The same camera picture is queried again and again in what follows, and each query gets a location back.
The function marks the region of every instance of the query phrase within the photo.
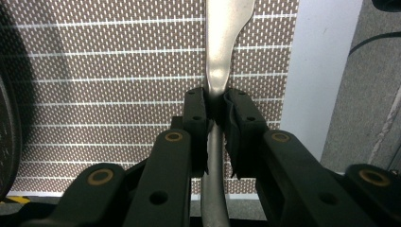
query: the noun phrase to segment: metal rod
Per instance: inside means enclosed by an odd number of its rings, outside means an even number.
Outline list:
[[[201,179],[201,214],[203,226],[230,226],[223,183],[223,137],[216,123],[209,133],[208,175]]]
[[[215,120],[223,116],[236,36],[250,20],[255,0],[206,0],[206,96]],[[208,169],[201,180],[203,226],[230,226],[223,182],[223,136],[216,123],[208,139]]]

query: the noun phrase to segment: black plastic part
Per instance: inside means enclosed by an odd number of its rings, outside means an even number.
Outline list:
[[[173,116],[171,118],[171,130],[183,130],[183,117],[182,116]]]
[[[142,173],[144,172],[145,165],[147,164],[145,159],[142,162],[126,170],[126,183],[129,191],[136,189],[139,180],[141,180]]]
[[[354,47],[352,47],[348,56],[351,56],[355,51],[360,49],[365,44],[369,44],[370,42],[380,40],[380,39],[391,39],[391,38],[401,38],[401,32],[400,31],[388,32],[388,33],[376,35],[369,39],[366,39],[366,40],[360,42],[359,44],[355,45]]]
[[[207,118],[203,89],[185,93],[183,129],[191,135],[192,177],[202,177],[207,171],[207,136],[210,120]]]
[[[256,151],[263,133],[269,129],[266,120],[251,97],[240,90],[229,89],[224,100],[227,107],[224,132],[233,172],[238,179],[254,177]]]
[[[79,174],[48,218],[34,219],[22,226],[119,226],[127,201],[124,169],[97,164]]]
[[[160,133],[123,226],[189,226],[190,180],[189,133]]]
[[[18,172],[22,135],[17,101],[8,72],[0,61],[0,201],[6,197]]]
[[[191,217],[191,227],[203,227],[201,217]],[[230,218],[230,227],[269,227],[269,224],[266,220]]]
[[[342,185],[342,179],[344,178],[342,175],[331,171],[330,169],[326,169],[326,171],[330,174],[330,176],[336,180],[340,185]]]
[[[401,180],[389,171],[370,165],[349,166],[343,186],[378,225],[401,226]]]
[[[32,219],[47,218],[55,208],[55,204],[29,202],[18,213],[0,217],[1,219],[7,218],[7,221],[0,220],[0,226],[15,227]]]
[[[373,0],[374,6],[382,11],[399,12],[401,11],[401,0]]]
[[[259,151],[256,190],[271,226],[376,226],[293,134],[267,131]]]

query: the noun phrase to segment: silver metal handle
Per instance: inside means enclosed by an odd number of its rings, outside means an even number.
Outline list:
[[[206,0],[206,84],[212,116],[223,113],[221,102],[227,89],[231,56],[238,33],[253,15],[254,0]],[[230,226],[223,182],[223,136],[213,126],[208,139],[209,173],[201,180],[203,226]]]

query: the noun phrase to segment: white stripe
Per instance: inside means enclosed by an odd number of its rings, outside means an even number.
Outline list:
[[[183,104],[183,101],[136,101],[136,102],[61,102],[61,103],[33,103],[19,106],[104,106],[104,105],[171,105]]]
[[[33,180],[75,180],[75,177],[17,177],[17,179],[33,179]]]
[[[55,128],[55,127],[165,127],[170,126],[168,123],[160,124],[49,124],[49,125],[24,125],[24,127],[33,128]]]
[[[233,78],[252,78],[252,77],[283,77],[287,73],[267,73],[267,74],[238,74],[231,75]],[[173,77],[142,77],[142,78],[98,78],[98,79],[34,79],[16,80],[12,83],[47,83],[47,82],[95,82],[95,81],[132,81],[132,80],[170,80],[170,79],[203,79],[204,76],[173,76]]]
[[[252,78],[252,77],[282,77],[288,73],[266,73],[266,74],[236,74],[232,75],[233,78]]]
[[[281,121],[266,121],[267,124],[280,124]]]
[[[1,26],[14,28],[36,28],[36,27],[63,27],[63,26],[118,26],[118,25],[138,25],[138,24],[161,24],[161,23],[186,23],[186,22],[202,22],[204,18],[165,18],[151,20],[135,20],[135,21],[106,21],[106,22],[81,22],[81,23],[57,23],[57,24],[37,24],[37,25],[17,25],[17,26]]]
[[[200,201],[201,200],[201,195],[191,195],[191,200],[192,201]]]
[[[34,79],[16,80],[12,83],[47,83],[47,82],[95,82],[95,81],[133,81],[133,80],[170,80],[170,79],[203,79],[204,76],[175,76],[175,77],[148,77],[148,78],[101,78],[101,79]]]
[[[226,195],[227,200],[259,200],[257,194],[228,194]]]
[[[283,49],[291,48],[291,45],[259,45],[259,46],[238,46],[234,50],[255,50],[255,49]],[[183,53],[183,52],[202,52],[204,48],[180,48],[180,49],[146,49],[146,50],[120,50],[120,51],[95,51],[95,52],[72,52],[72,53],[39,53],[27,55],[5,55],[5,58],[14,57],[70,57],[88,55],[127,55],[127,54],[153,54],[153,53]]]
[[[253,19],[270,19],[270,18],[291,18],[297,14],[275,14],[275,15],[254,15]],[[136,25],[136,24],[161,24],[161,23],[186,23],[186,22],[203,22],[204,18],[165,18],[152,20],[132,20],[132,21],[110,21],[110,22],[83,22],[83,23],[57,23],[57,24],[37,24],[37,25],[16,25],[16,26],[0,26],[1,28],[36,28],[36,27],[62,27],[62,26],[113,26],[113,25]]]
[[[25,144],[28,147],[153,147],[153,144]]]
[[[204,48],[180,48],[180,49],[145,49],[145,50],[120,50],[120,51],[95,51],[95,52],[73,52],[73,53],[43,53],[27,55],[7,55],[5,57],[69,57],[87,55],[126,55],[126,54],[153,54],[153,53],[182,53],[182,52],[202,52]]]
[[[255,50],[255,49],[284,49],[291,48],[291,45],[257,45],[257,46],[238,46],[234,50]]]
[[[120,164],[120,165],[136,165],[138,163],[133,162],[86,162],[86,161],[22,161],[22,164],[100,164],[100,163],[108,163],[108,164]]]

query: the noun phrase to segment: screw hole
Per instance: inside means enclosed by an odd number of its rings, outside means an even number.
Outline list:
[[[171,139],[171,140],[175,140],[175,139],[178,139],[180,136],[178,135],[178,134],[170,134],[169,136],[168,136],[168,139]]]
[[[383,178],[382,178],[381,176],[376,175],[376,174],[374,174],[374,173],[368,172],[368,173],[366,173],[366,175],[367,175],[367,177],[368,177],[369,179],[371,179],[371,180],[374,181],[374,182],[380,182],[380,183],[383,183],[383,182],[384,182],[384,180],[383,180]]]
[[[149,200],[154,205],[161,205],[168,200],[168,195],[165,191],[155,191],[150,195]]]
[[[337,199],[337,197],[335,197],[333,194],[331,193],[321,193],[319,195],[319,198],[321,199],[322,202],[328,204],[328,205],[336,205],[337,203],[339,203],[339,199]]]
[[[107,179],[109,177],[110,173],[104,171],[104,172],[97,172],[96,174],[94,174],[93,178],[94,181],[99,182],[99,181],[103,181],[105,179]]]

